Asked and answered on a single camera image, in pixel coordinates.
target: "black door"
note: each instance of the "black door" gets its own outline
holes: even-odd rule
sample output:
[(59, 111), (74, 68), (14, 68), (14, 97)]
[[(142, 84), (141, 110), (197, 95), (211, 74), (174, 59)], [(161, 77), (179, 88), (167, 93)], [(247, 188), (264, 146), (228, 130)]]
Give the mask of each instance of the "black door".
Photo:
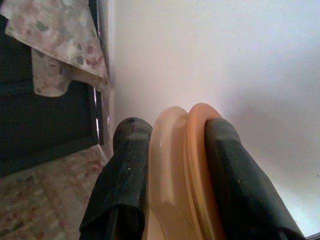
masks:
[(30, 47), (0, 16), (0, 176), (98, 143), (94, 89), (72, 81), (61, 97), (34, 94)]

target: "hanging cloth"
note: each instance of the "hanging cloth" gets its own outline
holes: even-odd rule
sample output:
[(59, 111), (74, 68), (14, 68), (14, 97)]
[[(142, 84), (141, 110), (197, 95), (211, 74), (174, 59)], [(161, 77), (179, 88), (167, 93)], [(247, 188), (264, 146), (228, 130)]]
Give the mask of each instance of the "hanging cloth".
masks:
[(87, 0), (4, 0), (5, 33), (31, 47), (34, 92), (65, 94), (71, 80), (109, 90), (105, 58)]

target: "rug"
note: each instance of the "rug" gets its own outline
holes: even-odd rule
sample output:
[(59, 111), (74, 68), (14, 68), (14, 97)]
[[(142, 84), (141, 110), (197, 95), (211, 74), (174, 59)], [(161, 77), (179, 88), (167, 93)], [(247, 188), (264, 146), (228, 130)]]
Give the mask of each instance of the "rug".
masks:
[(0, 178), (0, 239), (78, 240), (105, 164), (94, 146)]

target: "orange plastic item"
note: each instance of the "orange plastic item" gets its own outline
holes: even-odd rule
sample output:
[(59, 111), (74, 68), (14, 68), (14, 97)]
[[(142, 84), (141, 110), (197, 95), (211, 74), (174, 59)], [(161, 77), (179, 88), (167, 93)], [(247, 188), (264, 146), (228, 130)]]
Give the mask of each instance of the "orange plastic item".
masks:
[(210, 105), (199, 103), (189, 113), (184, 135), (184, 169), (190, 209), (199, 239), (225, 240), (218, 207), (209, 175), (206, 149), (205, 124), (221, 115)]

